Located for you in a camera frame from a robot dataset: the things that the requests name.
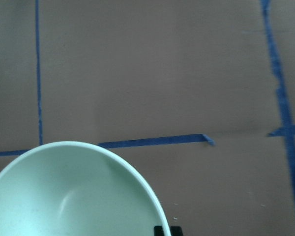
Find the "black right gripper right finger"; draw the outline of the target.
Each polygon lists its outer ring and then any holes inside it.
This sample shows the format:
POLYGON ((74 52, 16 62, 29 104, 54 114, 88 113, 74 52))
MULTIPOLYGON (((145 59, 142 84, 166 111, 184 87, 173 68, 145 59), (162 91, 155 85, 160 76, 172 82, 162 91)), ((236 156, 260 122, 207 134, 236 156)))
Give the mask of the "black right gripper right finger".
POLYGON ((180 226, 171 226, 171 236, 182 236, 182 228, 180 226))

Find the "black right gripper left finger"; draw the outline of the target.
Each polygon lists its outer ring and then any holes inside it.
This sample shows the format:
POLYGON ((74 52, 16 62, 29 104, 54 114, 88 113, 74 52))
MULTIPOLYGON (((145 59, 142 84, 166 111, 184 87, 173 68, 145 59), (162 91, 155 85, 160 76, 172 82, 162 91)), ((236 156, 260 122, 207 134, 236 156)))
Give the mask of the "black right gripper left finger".
POLYGON ((155 226, 153 230, 154 230, 154 236, 164 236, 164 231, 162 226, 155 226))

